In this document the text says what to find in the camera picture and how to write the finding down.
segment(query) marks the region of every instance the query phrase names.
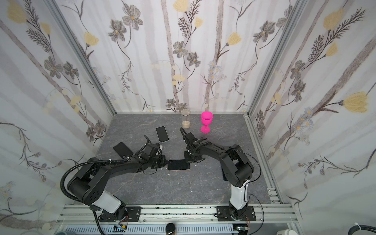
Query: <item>floral wallpaper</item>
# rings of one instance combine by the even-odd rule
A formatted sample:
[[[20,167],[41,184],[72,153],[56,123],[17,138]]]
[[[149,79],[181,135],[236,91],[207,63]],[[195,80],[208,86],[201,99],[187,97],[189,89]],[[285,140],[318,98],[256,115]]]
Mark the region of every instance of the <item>floral wallpaper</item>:
[[[246,112],[295,1],[57,3],[118,112]]]
[[[309,1],[252,121],[305,234],[374,225],[376,2]]]
[[[43,1],[0,5],[0,231],[51,234],[70,203],[61,176],[95,155],[112,114]]]

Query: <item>phone screen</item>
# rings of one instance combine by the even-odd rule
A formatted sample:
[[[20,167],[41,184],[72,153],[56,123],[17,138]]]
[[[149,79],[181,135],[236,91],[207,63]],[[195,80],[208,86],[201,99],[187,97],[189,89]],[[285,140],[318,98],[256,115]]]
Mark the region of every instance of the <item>phone screen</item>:
[[[169,171],[189,170],[189,169],[191,169],[191,164],[186,162],[184,159],[167,161],[167,170]]]
[[[119,154],[121,158],[126,158],[127,156],[132,156],[133,152],[130,150],[123,142],[118,143],[113,147],[115,152]]]
[[[166,128],[164,126],[160,126],[156,128],[158,139],[160,143],[166,142],[169,140]]]

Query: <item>gray marble tabletop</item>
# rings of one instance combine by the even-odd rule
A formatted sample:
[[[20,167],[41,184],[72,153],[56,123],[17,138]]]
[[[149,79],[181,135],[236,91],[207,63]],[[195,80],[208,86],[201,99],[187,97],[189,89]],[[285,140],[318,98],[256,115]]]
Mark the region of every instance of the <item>gray marble tabletop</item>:
[[[203,134],[200,114],[191,114],[191,127],[186,129],[196,138],[204,137],[213,143],[225,146],[238,144],[243,151],[256,157],[249,132],[242,114],[214,114],[211,131]],[[180,133],[182,119],[177,114],[116,114],[97,152],[99,159],[120,159],[112,149],[124,142],[133,152],[146,142],[157,143],[155,128],[165,126],[170,140],[162,143],[167,160],[184,159],[186,145]],[[191,163],[190,170],[168,171],[159,168],[153,175],[142,172],[111,178],[106,190],[126,204],[218,204],[228,203],[231,184],[223,180],[219,161],[205,156],[201,163]],[[257,163],[250,158],[255,168],[252,178],[260,173]],[[261,203],[270,203],[264,177],[250,183],[248,193],[254,194]],[[250,202],[258,203],[254,197]]]

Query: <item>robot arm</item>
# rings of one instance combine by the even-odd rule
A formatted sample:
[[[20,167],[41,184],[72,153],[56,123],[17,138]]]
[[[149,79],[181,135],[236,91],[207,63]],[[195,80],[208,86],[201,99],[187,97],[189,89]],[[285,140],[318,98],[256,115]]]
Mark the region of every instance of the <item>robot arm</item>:
[[[219,146],[204,138],[197,139],[192,133],[186,133],[180,128],[183,139],[187,144],[184,158],[187,162],[198,162],[204,160],[202,155],[208,155],[221,163],[222,170],[229,183],[231,183],[231,199],[229,211],[235,220],[245,216],[248,207],[247,187],[252,173],[255,171],[248,157],[243,153],[237,144],[233,146]]]
[[[106,217],[105,219],[122,220],[127,215],[125,204],[105,191],[108,180],[126,173],[141,172],[148,167],[157,169],[167,164],[165,155],[161,155],[160,145],[152,144],[147,137],[146,139],[145,146],[135,154],[131,153],[128,161],[106,164],[100,163],[97,158],[90,158],[68,182],[68,191],[93,211],[106,211],[104,214],[107,217],[102,216]]]

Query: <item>white smartphone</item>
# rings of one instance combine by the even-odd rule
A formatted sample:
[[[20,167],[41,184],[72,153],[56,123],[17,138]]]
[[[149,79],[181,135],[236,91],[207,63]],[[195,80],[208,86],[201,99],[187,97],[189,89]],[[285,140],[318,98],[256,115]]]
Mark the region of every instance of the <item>white smartphone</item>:
[[[158,136],[160,143],[163,143],[169,140],[165,126],[157,127],[155,130],[157,131],[157,136]]]

